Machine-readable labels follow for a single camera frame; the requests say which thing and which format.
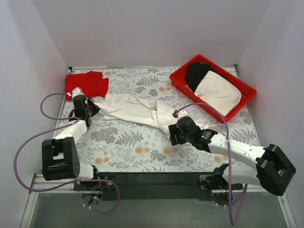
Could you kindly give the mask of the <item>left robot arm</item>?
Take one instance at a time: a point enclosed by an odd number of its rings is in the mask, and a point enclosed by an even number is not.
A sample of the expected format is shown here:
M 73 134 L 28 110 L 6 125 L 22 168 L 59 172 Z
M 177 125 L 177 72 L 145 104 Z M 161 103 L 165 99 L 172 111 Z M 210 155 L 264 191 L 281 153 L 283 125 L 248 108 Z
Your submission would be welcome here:
M 96 190 L 101 178 L 96 175 L 96 167 L 83 165 L 79 161 L 76 144 L 89 130 L 92 117 L 99 107 L 86 95 L 76 95 L 73 100 L 73 112 L 79 118 L 56 137 L 42 142 L 42 173 L 45 180 L 74 179 L 85 180 L 85 185 Z

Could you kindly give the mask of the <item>white t shirt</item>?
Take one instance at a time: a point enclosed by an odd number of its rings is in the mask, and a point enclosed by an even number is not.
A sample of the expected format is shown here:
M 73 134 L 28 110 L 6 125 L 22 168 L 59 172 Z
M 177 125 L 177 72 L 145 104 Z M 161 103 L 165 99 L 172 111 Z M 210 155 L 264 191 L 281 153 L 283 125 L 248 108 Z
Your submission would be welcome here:
M 149 101 L 135 95 L 106 95 L 96 103 L 105 120 L 123 120 L 158 128 L 169 137 L 169 126 L 177 123 L 174 109 L 161 100 Z

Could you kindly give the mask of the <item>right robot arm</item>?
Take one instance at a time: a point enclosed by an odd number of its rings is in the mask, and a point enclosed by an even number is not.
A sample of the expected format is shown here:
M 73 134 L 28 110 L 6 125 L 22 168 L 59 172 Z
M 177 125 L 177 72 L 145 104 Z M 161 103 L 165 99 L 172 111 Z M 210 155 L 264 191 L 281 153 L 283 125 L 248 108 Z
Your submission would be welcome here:
M 273 195 L 282 196 L 296 173 L 295 166 L 279 146 L 229 141 L 214 130 L 200 129 L 188 116 L 169 125 L 169 134 L 172 145 L 190 143 L 198 150 L 230 156 L 246 165 L 244 169 L 233 168 L 231 175 L 217 174 L 215 184 L 221 189 L 231 185 L 233 179 L 236 183 L 261 186 Z

